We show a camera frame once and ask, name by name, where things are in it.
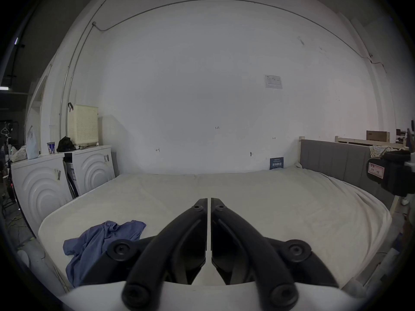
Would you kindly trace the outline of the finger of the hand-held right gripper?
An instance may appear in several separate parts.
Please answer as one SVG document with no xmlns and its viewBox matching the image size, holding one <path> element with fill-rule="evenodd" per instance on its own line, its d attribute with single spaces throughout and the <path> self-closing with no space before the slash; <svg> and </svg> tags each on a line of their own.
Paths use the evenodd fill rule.
<svg viewBox="0 0 415 311">
<path fill-rule="evenodd" d="M 406 197 L 415 192 L 414 153 L 388 151 L 367 161 L 367 177 L 387 192 Z"/>
</svg>

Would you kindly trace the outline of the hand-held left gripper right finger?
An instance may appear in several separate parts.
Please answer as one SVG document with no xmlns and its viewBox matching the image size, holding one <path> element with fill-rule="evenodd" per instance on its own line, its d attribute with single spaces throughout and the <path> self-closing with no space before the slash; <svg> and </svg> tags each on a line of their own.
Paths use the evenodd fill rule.
<svg viewBox="0 0 415 311">
<path fill-rule="evenodd" d="M 291 310 L 300 296 L 295 283 L 339 288 L 308 243 L 266 238 L 217 198 L 211 198 L 211 251 L 226 285 L 255 282 L 265 311 Z"/>
</svg>

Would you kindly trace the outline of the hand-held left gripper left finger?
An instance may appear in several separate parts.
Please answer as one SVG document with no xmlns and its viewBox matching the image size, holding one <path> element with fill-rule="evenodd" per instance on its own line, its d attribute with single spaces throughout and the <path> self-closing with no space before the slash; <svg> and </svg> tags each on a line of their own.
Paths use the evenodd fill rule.
<svg viewBox="0 0 415 311">
<path fill-rule="evenodd" d="M 207 210 L 208 199 L 200 199 L 156 236 L 112 241 L 80 286 L 125 281 L 121 299 L 129 310 L 157 310 L 164 282 L 190 285 L 204 266 Z"/>
</svg>

